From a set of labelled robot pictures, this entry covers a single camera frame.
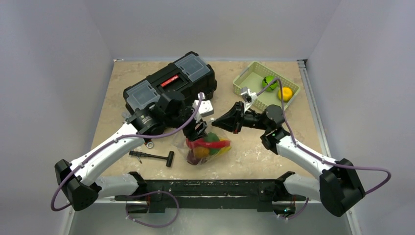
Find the green toy pepper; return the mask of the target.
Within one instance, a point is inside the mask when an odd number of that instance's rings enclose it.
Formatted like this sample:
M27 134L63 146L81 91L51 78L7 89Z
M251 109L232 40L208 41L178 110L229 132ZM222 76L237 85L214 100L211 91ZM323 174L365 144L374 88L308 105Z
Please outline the green toy pepper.
M220 151L220 148L216 148L220 138L215 133L209 132L204 140L205 142L210 143L210 146L208 147L210 149L210 155L215 155Z

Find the red toy chili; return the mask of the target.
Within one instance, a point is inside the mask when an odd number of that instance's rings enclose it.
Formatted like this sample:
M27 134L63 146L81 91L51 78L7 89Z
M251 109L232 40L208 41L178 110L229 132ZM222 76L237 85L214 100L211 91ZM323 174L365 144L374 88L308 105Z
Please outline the red toy chili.
M205 148L224 148L231 145L231 141L228 139L206 142L203 139L198 139L196 141L185 140L186 145L193 149L195 147L205 147Z

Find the red toy apple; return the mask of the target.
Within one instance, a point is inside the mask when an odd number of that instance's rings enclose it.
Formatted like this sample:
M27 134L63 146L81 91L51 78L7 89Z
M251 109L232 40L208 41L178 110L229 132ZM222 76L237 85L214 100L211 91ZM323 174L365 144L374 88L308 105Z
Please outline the red toy apple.
M193 150L194 148L198 147L198 143L197 141L190 141L189 139L185 140L185 143L187 145L187 147L191 150Z

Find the orange toy fruit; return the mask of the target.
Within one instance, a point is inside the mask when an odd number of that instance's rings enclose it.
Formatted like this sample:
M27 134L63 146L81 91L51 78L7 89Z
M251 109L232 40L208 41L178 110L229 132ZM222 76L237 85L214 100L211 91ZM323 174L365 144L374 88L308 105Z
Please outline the orange toy fruit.
M206 158L210 156L210 149L203 147L203 146L198 146L196 148L193 149L194 155L199 158Z

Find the clear zip top bag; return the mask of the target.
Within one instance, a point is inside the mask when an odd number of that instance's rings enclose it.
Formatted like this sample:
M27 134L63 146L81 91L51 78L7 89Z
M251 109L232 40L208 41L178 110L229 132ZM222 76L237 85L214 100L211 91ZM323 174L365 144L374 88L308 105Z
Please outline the clear zip top bag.
M231 150L231 140L222 129L212 126L213 121L210 118L207 122L206 136L195 141L189 141L182 132L173 136L173 146L190 165L205 164Z

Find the yellow toy banana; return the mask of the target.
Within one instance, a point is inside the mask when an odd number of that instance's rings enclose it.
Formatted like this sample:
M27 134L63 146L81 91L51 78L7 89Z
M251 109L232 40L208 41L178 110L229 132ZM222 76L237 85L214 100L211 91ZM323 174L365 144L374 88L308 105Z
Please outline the yellow toy banana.
M220 141L225 141L227 143L227 145L225 147L222 147L217 154L219 154L219 155L220 154L225 154L228 151L230 151L230 149L231 149L231 141L228 140L228 139L224 139L224 138L221 138Z

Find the dark red toy fruit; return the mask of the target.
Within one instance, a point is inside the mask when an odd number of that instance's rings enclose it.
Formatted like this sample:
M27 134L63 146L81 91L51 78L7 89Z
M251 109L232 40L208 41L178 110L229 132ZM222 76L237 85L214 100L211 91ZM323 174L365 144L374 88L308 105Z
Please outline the dark red toy fruit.
M200 159L199 159L199 158L197 158L197 157L194 155L194 152L193 152L193 150L191 149L191 150L189 150L189 152L188 152L188 154L187 154L186 161L187 161L189 164L191 164L191 165L197 165L197 164L199 163Z

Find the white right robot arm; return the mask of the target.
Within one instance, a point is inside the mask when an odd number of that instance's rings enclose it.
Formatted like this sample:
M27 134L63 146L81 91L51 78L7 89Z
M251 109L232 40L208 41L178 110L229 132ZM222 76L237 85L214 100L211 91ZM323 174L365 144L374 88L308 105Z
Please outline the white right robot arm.
M244 127L263 130L260 139L267 150L293 161L311 174L310 178L290 174L275 185L276 196L280 199L305 196L321 202L332 215L342 216L366 195L356 167L347 159L337 161L302 146L283 128L284 122L280 106L270 105L260 114L251 109L244 111L244 104L239 101L212 125L233 134Z

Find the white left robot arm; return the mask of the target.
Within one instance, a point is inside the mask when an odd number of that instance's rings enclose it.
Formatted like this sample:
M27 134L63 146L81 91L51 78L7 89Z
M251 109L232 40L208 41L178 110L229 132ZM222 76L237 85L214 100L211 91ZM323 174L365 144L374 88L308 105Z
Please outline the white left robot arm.
M182 98L180 92L168 92L154 106L161 112L159 117L162 123L172 132L146 135L136 124L141 115L134 112L112 136L90 152L71 162L64 159L58 161L54 166L58 188L52 196L50 208L55 212L68 207L81 211L97 199L118 195L130 196L133 200L142 199L146 187L139 182L139 173L116 177L101 175L129 150L145 144L147 139L167 138L178 132L183 132L192 141L202 138L207 126L203 117L209 116L213 110L211 101L204 93L198 93L192 106L186 106Z

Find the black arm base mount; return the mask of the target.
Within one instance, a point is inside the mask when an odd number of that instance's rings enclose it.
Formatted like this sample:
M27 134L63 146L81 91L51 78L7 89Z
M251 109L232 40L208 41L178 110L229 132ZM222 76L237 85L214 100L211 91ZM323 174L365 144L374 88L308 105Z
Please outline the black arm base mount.
M139 188L131 196L117 195L116 201L144 201L131 213L164 213L166 209L248 209L292 215L295 202L305 201L283 188L287 172L277 179L145 180L138 174Z

